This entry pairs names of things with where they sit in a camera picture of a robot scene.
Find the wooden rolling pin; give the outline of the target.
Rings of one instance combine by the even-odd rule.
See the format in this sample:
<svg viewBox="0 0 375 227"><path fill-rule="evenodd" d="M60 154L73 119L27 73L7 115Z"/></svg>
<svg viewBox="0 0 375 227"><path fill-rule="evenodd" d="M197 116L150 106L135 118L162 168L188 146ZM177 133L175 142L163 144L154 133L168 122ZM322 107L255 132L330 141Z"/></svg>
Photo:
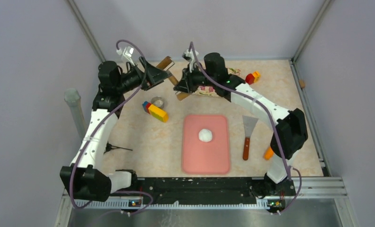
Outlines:
<svg viewBox="0 0 375 227"><path fill-rule="evenodd" d="M173 86L176 86L179 81L176 79L176 77L169 71L169 69L175 64L175 62L172 60L172 58L170 56L166 56L162 61L160 61L156 68L158 69L161 69L161 70L164 70L167 72L167 74L169 75L168 76L168 80L172 83ZM177 91L176 92L176 98L179 100L179 101L182 101L183 99L189 97L190 94L189 93L185 93L185 92L179 92Z"/></svg>

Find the pink plastic tray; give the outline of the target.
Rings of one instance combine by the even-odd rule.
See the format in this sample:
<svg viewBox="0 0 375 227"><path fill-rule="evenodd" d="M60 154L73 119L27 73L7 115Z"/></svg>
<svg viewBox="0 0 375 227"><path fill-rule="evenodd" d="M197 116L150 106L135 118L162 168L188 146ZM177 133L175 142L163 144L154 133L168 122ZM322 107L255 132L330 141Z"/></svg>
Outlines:
<svg viewBox="0 0 375 227"><path fill-rule="evenodd" d="M209 142L199 139L199 132L212 133ZM223 115L190 114L185 117L181 167L190 175L225 175L231 169L228 120Z"/></svg>

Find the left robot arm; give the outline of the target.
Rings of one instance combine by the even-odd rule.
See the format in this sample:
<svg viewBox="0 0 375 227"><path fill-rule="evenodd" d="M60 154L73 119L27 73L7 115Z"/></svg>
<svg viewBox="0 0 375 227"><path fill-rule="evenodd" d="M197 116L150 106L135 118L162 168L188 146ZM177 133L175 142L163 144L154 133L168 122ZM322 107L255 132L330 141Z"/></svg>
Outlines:
<svg viewBox="0 0 375 227"><path fill-rule="evenodd" d="M60 179L74 199L86 201L106 201L110 194L122 190L126 195L138 191L138 182L133 170L119 170L105 175L101 172L105 152L110 151L109 136L118 121L122 108L130 98L124 94L133 91L147 91L171 76L166 70L172 64L167 56L157 66L139 58L144 70L131 62L126 64L126 71L114 61L104 61L98 67L98 93L91 111L88 128L82 138L78 154L69 166L60 170Z"/></svg>

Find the white dough ball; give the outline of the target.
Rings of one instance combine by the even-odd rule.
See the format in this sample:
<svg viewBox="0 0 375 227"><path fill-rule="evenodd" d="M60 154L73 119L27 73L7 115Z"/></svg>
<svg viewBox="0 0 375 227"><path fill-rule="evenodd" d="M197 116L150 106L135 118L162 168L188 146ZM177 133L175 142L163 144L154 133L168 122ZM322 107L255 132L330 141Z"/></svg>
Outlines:
<svg viewBox="0 0 375 227"><path fill-rule="evenodd" d="M213 140L213 133L209 129L202 129L198 133L198 138L201 142L208 143L208 142L211 142Z"/></svg>

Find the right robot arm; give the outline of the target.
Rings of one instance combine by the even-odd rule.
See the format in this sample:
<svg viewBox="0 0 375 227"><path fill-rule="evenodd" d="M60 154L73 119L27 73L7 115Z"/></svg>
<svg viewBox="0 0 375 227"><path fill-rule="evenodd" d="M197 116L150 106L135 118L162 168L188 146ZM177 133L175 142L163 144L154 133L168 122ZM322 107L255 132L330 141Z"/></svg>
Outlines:
<svg viewBox="0 0 375 227"><path fill-rule="evenodd" d="M228 72L219 53L205 55L204 65L199 63L197 55L194 50L183 53L188 64L174 91L193 94L199 87L211 87L219 97L243 107L270 127L274 156L265 173L264 188L267 193L277 195L283 190L283 182L291 179L292 162L308 140L304 112L298 108L288 110L256 92L243 78Z"/></svg>

